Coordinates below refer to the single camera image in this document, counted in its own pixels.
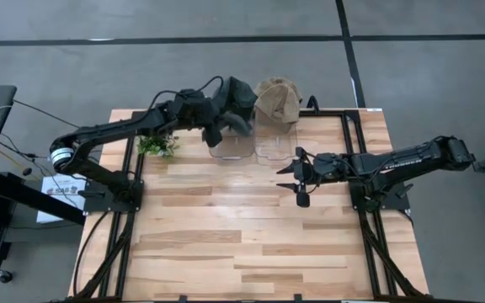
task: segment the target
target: green plant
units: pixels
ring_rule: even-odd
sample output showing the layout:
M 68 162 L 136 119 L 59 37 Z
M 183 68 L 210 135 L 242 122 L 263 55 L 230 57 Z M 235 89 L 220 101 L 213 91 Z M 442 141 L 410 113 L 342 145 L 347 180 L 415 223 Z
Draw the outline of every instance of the green plant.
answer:
M 173 157 L 177 136 L 141 136 L 138 142 L 138 152 L 141 154 L 159 155 L 165 158 Z

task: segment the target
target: wood plank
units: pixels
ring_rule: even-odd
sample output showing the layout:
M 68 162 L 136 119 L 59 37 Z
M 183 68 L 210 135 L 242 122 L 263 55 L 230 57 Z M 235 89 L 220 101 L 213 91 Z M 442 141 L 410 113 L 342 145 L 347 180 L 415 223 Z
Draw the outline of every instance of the wood plank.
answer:
M 110 120 L 128 119 L 131 113 L 117 109 Z M 390 151 L 384 114 L 360 110 L 360 118 L 368 151 Z M 311 153 L 345 152 L 337 118 L 301 118 L 297 129 L 297 145 Z M 350 131 L 358 149 L 352 126 Z M 346 183 L 321 186 L 312 194 L 312 207 L 302 209 L 291 191 L 275 186 L 293 182 L 292 175 L 276 174 L 290 159 L 253 155 L 221 160 L 211 156 L 199 130 L 175 135 L 181 145 L 175 157 L 145 157 L 146 188 L 132 233 L 124 300 L 177 300 L 179 295 L 190 300 L 292 300 L 295 293 L 308 300 L 372 297 L 359 218 Z M 101 165 L 119 170 L 125 144 L 104 145 Z M 415 287 L 427 292 L 413 227 L 396 211 L 381 215 L 392 258 Z M 80 289 L 104 259 L 111 216 L 85 249 Z M 86 219 L 81 246 L 98 218 Z M 112 267 L 110 293 L 118 262 Z M 378 273 L 385 289 L 382 268 Z
M 258 256 L 234 258 L 235 268 L 346 268 L 345 256 Z
M 132 256 L 260 256 L 261 244 L 143 242 L 132 247 Z

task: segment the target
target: table leg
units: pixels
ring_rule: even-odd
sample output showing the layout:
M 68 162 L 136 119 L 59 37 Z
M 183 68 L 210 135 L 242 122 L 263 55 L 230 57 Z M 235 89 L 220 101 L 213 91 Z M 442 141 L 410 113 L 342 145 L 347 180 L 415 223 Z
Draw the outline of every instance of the table leg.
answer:
M 36 210 L 44 211 L 50 215 L 74 222 L 79 225 L 85 223 L 85 217 L 81 210 L 54 199 L 47 194 L 42 194 L 22 184 L 17 180 L 21 178 L 8 178 L 0 174 L 0 195 L 10 200 L 27 205 Z

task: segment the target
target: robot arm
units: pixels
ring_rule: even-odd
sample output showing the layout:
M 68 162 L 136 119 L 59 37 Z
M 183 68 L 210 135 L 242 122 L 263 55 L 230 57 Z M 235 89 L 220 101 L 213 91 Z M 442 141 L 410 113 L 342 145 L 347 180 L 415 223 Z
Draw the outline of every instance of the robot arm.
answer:
M 227 85 L 222 85 L 215 98 L 205 97 L 200 90 L 182 90 L 175 94 L 173 101 L 159 104 L 132 119 L 82 127 L 71 134 L 61 136 L 55 139 L 50 147 L 53 167 L 58 173 L 79 173 L 92 179 L 107 187 L 114 200 L 130 203 L 140 194 L 139 190 L 135 189 L 135 184 L 128 179 L 126 173 L 111 172 L 88 160 L 91 150 L 97 145 L 132 136 L 168 136 L 174 130 L 194 128 L 203 129 L 202 137 L 210 147 L 221 142 L 220 130 L 225 126 L 249 136 L 247 118 L 252 113 L 253 102 L 247 101 L 242 104 L 238 100 L 245 98 L 251 101 L 255 95 L 241 93 L 240 87 L 243 85 L 247 84 L 231 77 Z M 105 196 L 104 191 L 97 190 L 97 193 L 91 193 Z
M 314 156 L 301 147 L 296 148 L 296 155 L 298 159 L 277 173 L 294 173 L 299 183 L 277 185 L 293 190 L 300 207 L 310 206 L 307 185 L 319 187 L 325 183 L 345 181 L 361 183 L 366 198 L 379 204 L 397 183 L 437 169 L 462 171 L 475 161 L 465 143 L 453 136 L 438 136 L 421 145 L 381 155 L 321 153 Z

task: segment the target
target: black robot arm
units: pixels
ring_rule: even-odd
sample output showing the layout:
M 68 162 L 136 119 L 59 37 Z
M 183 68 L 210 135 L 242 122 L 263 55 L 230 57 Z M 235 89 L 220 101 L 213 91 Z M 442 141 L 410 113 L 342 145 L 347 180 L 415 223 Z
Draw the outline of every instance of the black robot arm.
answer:
M 111 172 L 88 155 L 98 145 L 132 136 L 167 136 L 174 130 L 203 128 L 208 146 L 221 141 L 219 120 L 221 111 L 202 92 L 183 90 L 174 101 L 159 104 L 154 109 L 129 120 L 93 127 L 81 127 L 54 140 L 50 147 L 51 162 L 58 173 L 79 173 L 106 185 L 118 201 L 132 199 L 132 184 L 121 171 Z
M 418 146 L 380 155 L 320 153 L 314 156 L 302 147 L 296 148 L 296 155 L 298 159 L 277 173 L 294 173 L 299 182 L 277 185 L 293 190 L 301 207 L 310 206 L 308 194 L 311 192 L 306 191 L 307 185 L 361 183 L 366 199 L 378 206 L 395 184 L 437 169 L 465 170 L 475 161 L 465 143 L 453 136 L 438 136 Z

